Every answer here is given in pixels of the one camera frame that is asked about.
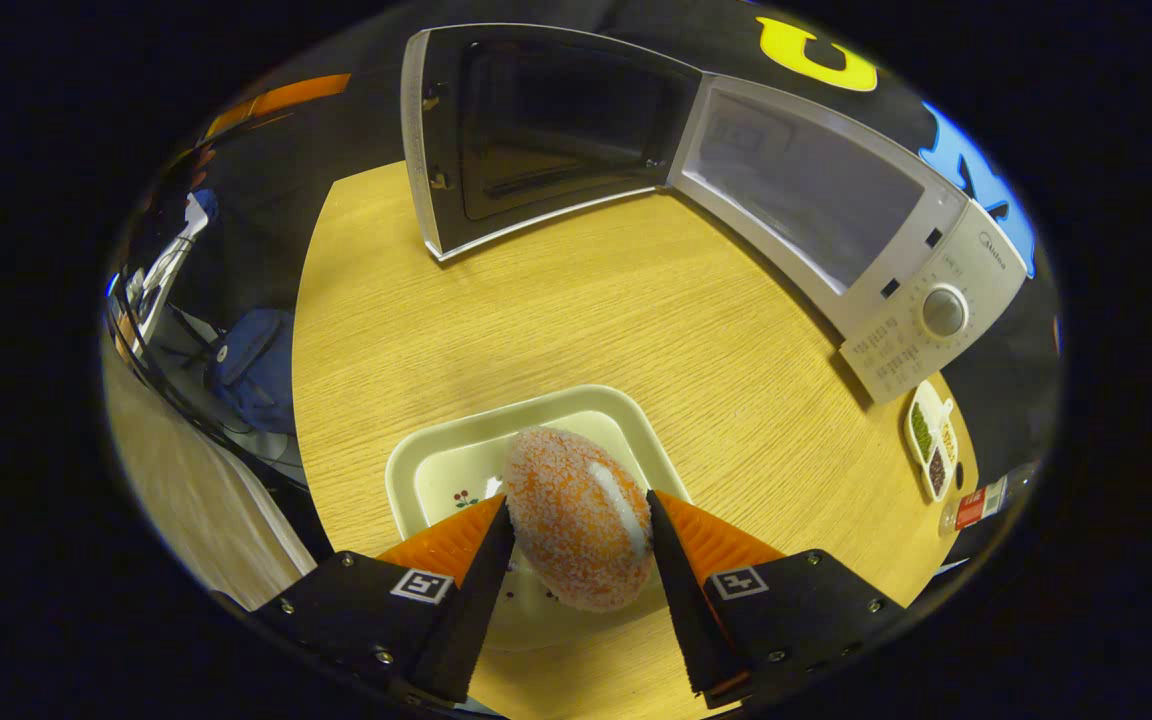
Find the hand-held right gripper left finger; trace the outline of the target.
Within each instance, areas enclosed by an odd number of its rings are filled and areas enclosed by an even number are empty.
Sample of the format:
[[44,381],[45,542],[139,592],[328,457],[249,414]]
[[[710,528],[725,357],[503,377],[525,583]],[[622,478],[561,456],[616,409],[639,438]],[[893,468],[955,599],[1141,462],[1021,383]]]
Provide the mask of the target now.
[[374,694],[457,705],[482,653],[515,532],[503,497],[371,558],[340,551],[255,611],[280,646]]

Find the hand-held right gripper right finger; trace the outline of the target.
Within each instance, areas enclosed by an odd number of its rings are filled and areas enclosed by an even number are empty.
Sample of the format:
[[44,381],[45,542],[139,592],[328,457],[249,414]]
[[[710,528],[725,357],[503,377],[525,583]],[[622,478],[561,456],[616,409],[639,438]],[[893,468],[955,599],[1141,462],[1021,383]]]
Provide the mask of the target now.
[[655,568],[687,680],[708,708],[770,708],[890,639],[905,606],[831,553],[783,553],[649,491]]

